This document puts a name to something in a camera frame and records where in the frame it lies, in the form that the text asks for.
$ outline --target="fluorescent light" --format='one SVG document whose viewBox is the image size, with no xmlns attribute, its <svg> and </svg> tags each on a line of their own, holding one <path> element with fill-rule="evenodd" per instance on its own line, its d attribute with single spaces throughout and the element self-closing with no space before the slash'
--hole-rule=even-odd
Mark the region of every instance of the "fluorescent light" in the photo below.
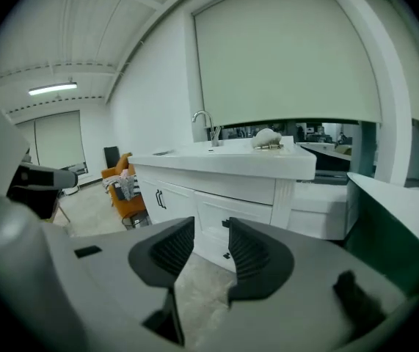
<svg viewBox="0 0 419 352">
<path fill-rule="evenodd" d="M 45 92 L 67 90 L 67 89 L 77 89 L 77 82 L 68 82 L 66 84 L 55 84 L 49 86 L 35 87 L 30 89 L 28 93 L 30 95 L 44 94 Z"/>
</svg>

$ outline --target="white cabinet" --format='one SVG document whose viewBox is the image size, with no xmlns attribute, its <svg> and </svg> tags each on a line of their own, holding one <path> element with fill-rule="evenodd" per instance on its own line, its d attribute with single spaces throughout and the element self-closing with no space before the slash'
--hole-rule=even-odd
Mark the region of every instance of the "white cabinet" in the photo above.
<svg viewBox="0 0 419 352">
<path fill-rule="evenodd" d="M 288 230 L 313 238 L 343 240 L 357 220 L 358 194 L 353 188 L 296 183 Z"/>
<path fill-rule="evenodd" d="M 236 272 L 236 264 L 229 252 L 229 243 L 221 243 L 217 238 L 201 235 L 194 242 L 194 253 L 226 270 Z"/>
<path fill-rule="evenodd" d="M 197 211 L 201 220 L 201 231 L 204 235 L 221 241 L 229 241 L 228 222 L 230 217 L 259 221 L 269 224 L 272 207 L 254 202 L 241 201 L 214 194 L 194 193 Z"/>
<path fill-rule="evenodd" d="M 176 218 L 188 218 L 194 216 L 195 229 L 199 228 L 194 190 L 184 188 L 163 181 L 156 181 L 159 190 L 161 209 L 164 211 L 164 221 Z"/>
<path fill-rule="evenodd" d="M 157 185 L 158 181 L 143 176 L 139 176 L 137 180 L 139 181 L 139 188 L 150 220 L 153 224 L 162 223 L 166 219 L 165 209 L 161 206 L 159 200 L 160 190 Z"/>
<path fill-rule="evenodd" d="M 139 176 L 138 180 L 145 207 L 153 224 L 193 216 L 195 234 L 200 231 L 193 190 L 143 176 Z"/>
</svg>

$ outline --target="faucet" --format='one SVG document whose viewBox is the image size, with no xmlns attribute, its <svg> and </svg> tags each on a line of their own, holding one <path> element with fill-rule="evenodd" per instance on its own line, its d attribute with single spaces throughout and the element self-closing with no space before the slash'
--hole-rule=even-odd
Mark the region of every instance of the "faucet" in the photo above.
<svg viewBox="0 0 419 352">
<path fill-rule="evenodd" d="M 196 112 L 196 113 L 193 115 L 193 119 L 192 119 L 192 121 L 193 121 L 193 122 L 196 122 L 196 118 L 197 118 L 198 116 L 200 116 L 201 114 L 204 114 L 204 115 L 206 115 L 207 117 L 209 117 L 209 123 L 211 124 L 211 145 L 212 145 L 213 147 L 215 147 L 215 146 L 219 146 L 219 140 L 217 139 L 217 137 L 219 137 L 219 133 L 220 133 L 220 131 L 221 131 L 221 127 L 220 127 L 220 126 L 218 126 L 218 127 L 216 128 L 216 130 L 214 131 L 214 125 L 213 125 L 213 123 L 212 123 L 212 116 L 211 116 L 211 114 L 210 114 L 209 112 L 206 112 L 206 111 L 198 111 L 198 112 Z"/>
</svg>

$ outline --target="window shade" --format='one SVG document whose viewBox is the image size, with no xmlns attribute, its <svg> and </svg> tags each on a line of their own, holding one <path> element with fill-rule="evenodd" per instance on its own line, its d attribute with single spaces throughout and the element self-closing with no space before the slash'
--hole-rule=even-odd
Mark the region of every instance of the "window shade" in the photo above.
<svg viewBox="0 0 419 352">
<path fill-rule="evenodd" d="M 404 70 L 413 119 L 419 120 L 419 51 L 407 25 L 390 0 L 366 0 L 384 25 Z"/>
<path fill-rule="evenodd" d="M 17 125 L 23 137 L 30 143 L 30 156 L 32 157 L 32 163 L 38 165 L 38 157 L 36 154 L 36 142 L 34 139 L 34 121 L 22 122 Z"/>
<path fill-rule="evenodd" d="M 215 124 L 381 121 L 371 64 L 335 0 L 224 0 L 195 23 L 204 106 Z"/>
<path fill-rule="evenodd" d="M 60 169 L 85 162 L 78 112 L 42 117 L 35 124 L 41 166 Z"/>
</svg>

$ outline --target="black handle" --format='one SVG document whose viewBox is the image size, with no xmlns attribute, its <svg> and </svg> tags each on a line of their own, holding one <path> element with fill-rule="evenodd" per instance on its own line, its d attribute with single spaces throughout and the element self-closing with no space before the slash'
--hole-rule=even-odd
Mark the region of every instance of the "black handle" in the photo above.
<svg viewBox="0 0 419 352">
<path fill-rule="evenodd" d="M 159 194 L 160 206 L 162 206 L 166 210 L 167 208 L 164 206 L 164 203 L 162 202 L 162 198 L 160 197 L 162 197 L 162 191 L 160 191 L 160 194 Z"/>
<path fill-rule="evenodd" d="M 160 207 L 162 207 L 161 203 L 160 203 L 160 199 L 159 199 L 159 190 L 157 189 L 157 193 L 156 193 L 156 199 L 157 199 L 157 205 L 159 205 Z"/>
</svg>

